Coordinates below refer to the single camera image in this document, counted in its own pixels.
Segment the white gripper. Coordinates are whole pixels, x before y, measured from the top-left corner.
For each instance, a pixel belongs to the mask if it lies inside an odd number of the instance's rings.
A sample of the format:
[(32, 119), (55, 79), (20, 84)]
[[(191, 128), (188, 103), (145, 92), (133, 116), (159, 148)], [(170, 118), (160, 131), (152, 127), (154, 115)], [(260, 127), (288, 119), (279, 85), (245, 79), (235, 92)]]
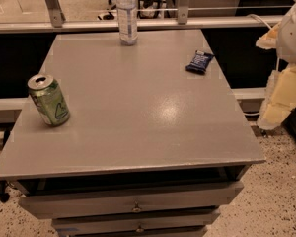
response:
[(280, 59), (295, 63), (281, 72), (273, 70), (266, 84), (257, 125), (263, 130), (273, 130), (296, 108), (296, 3), (283, 16), (280, 24), (258, 38), (256, 47), (276, 49)]

